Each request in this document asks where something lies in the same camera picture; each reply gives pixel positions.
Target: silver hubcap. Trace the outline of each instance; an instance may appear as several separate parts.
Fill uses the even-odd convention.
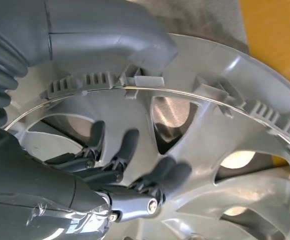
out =
[[[190,181],[157,212],[155,203],[150,202],[148,210],[156,212],[151,218],[113,223],[105,239],[290,239],[288,167],[217,178],[220,168],[224,168],[221,164],[233,153],[241,161],[236,166],[244,166],[242,161],[248,162],[248,158],[254,160],[257,153],[282,157],[290,165],[290,122],[276,115],[290,119],[290,84],[232,48],[194,37],[173,37],[179,46],[179,56],[164,73],[165,88],[127,86],[42,101],[41,108],[27,112],[7,128],[18,132],[17,136],[29,152],[48,159],[79,152],[81,146],[44,123],[29,131],[39,120],[55,115],[91,123],[103,120],[105,143],[99,165],[108,163],[117,152],[126,130],[137,128],[138,147],[122,180],[128,185],[150,172],[162,157],[153,120],[157,113],[156,100],[187,100],[197,106],[193,120],[165,154],[190,163],[193,174]],[[237,91],[214,88],[223,79]],[[126,91],[133,90],[138,90],[136,99],[125,97]],[[260,100],[263,105],[252,100]],[[82,126],[70,121],[70,125],[88,136]],[[237,157],[237,152],[243,154]]]

